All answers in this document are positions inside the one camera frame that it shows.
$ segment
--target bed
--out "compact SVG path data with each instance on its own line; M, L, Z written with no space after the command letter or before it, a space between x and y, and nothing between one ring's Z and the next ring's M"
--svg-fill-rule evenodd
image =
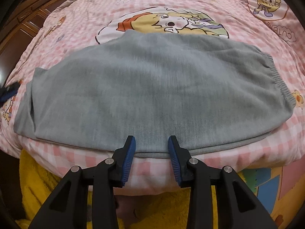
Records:
M270 175L267 175L268 179L255 184L253 189L279 176L277 177L279 180L274 184L275 197L278 200L297 186L296 183L304 187L302 178L305 173L303 167L305 159L302 156L305 151L305 109L303 109L305 32L284 0L65 1L46 18L43 27L30 41L7 79L6 84L20 82L21 86L18 94L1 108L0 149L19 157L21 149L24 148L39 164L60 177L63 177L74 165L82 168L92 167L112 156L112 152L44 143L16 135L13 131L13 123L26 83L32 79L36 67L48 69L72 52L118 38L127 29L140 32L165 32L163 27L153 27L155 24L153 21L145 25L141 23L143 16L156 15L161 18L175 17L177 14L186 20L190 17L199 21L208 18L209 21L217 22L220 28L208 30L206 27L201 27L202 33L253 44L271 54L278 72L296 99L292 117L265 139L238 148L195 157L209 166L222 168L224 165L230 165L237 171L245 168L273 168L270 169ZM188 29L187 26L179 27L175 23L167 25L169 25L167 29L170 29L167 30L168 33L183 33ZM296 160L298 167L295 167L295 164L288 165ZM289 173L295 172L294 168L280 167L284 165L294 166L301 171L294 181L287 181L295 185L289 186L280 195L282 176L284 173L290 176ZM176 189L177 184L169 159L136 157L126 187L116 190L116 194L146 195ZM302 196L299 201L302 203L304 198ZM274 210L275 204L277 203L273 204L271 212L277 213L281 209ZM301 204L295 206L295 212L300 206Z

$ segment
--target wooden cabinet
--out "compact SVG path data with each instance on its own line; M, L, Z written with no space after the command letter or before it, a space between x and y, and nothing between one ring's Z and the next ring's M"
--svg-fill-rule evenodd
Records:
M0 86L15 68L22 53L48 15L66 0L23 0L0 31Z

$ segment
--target cartoon character print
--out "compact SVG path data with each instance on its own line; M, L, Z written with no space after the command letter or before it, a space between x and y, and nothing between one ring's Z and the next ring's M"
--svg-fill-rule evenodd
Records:
M254 15L264 10L265 16L272 17L273 12L280 7L281 0L257 0L257 4L258 7L252 12Z
M59 27L64 23L65 20L66 20L66 17L63 16L63 17L56 23L56 25L50 27L50 29L46 32L45 37L48 36L50 33L52 33L55 29L59 28Z
M130 2L131 0L119 0L116 5L119 5L119 4L123 4L123 3L128 3Z
M153 7L127 14L112 21L96 36L101 44L109 39L108 35L121 36L128 29L141 33L182 33L205 34L228 38L223 25L213 21L209 16L197 10L170 9Z
M251 13L263 20L279 20L286 16L287 4L283 0L248 0Z
M9 125L11 116L12 116L12 111L13 111L13 103L15 101L16 96L11 97L10 99L8 99L2 109L4 110L2 113L3 118L6 120L7 125Z

